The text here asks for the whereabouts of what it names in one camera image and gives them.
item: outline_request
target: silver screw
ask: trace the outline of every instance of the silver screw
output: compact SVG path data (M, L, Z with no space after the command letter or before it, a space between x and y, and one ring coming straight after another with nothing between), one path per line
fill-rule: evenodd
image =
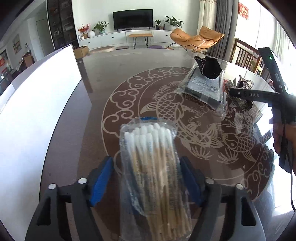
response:
M56 187L57 187L57 185L52 183L48 186L48 189L52 190L52 189L55 189Z
M236 188L239 190L243 190L244 186L242 184L238 183L238 184L236 184Z
M78 180L78 183L79 184L84 184L84 183L86 183L87 182L87 179L86 178L80 178L79 180Z
M205 182L208 183L208 184L214 184L215 183L214 179L212 179L212 178L207 178L205 180Z

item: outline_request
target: dark glass cabinet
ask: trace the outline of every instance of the dark glass cabinet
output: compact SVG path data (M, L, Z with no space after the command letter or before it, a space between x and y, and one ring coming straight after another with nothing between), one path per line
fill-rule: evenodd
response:
M47 0L47 15L54 48L78 48L71 0Z

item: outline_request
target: plastic wrapped package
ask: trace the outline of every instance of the plastic wrapped package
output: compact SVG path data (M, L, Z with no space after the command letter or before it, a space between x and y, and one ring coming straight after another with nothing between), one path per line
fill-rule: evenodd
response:
M186 240L192 231L173 122L136 118L120 130L121 239Z
M197 62L194 63L184 80L176 88L175 93L189 94L217 110L224 110L226 95L223 91L224 71L215 79L202 75Z

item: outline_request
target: cardboard box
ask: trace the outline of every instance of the cardboard box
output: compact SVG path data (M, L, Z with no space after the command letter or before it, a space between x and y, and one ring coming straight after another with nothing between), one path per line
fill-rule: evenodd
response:
M74 49L74 55L76 59L83 58L89 53L88 46L82 46L80 48Z

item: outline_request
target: brown tabletop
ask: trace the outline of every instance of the brown tabletop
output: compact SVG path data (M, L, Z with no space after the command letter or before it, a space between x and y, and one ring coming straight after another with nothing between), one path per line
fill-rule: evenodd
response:
M194 63L191 55L177 50L135 49L84 57L78 64L83 79L49 145L41 195L50 183L71 184L86 177L105 155L114 157L116 171L93 214L104 240L117 240L119 128L138 116L165 118L178 126L175 144L179 157L188 156L195 168L220 184L242 183L255 202L266 237L280 235L291 219L292 208L289 175L284 176L273 151L272 126L268 124L271 109L254 103L248 111L227 98L226 111L221 115L189 95L174 93ZM233 80L240 74L254 82L253 89L272 91L254 73L225 61L220 65L225 79ZM89 111L83 108L85 98L91 101Z

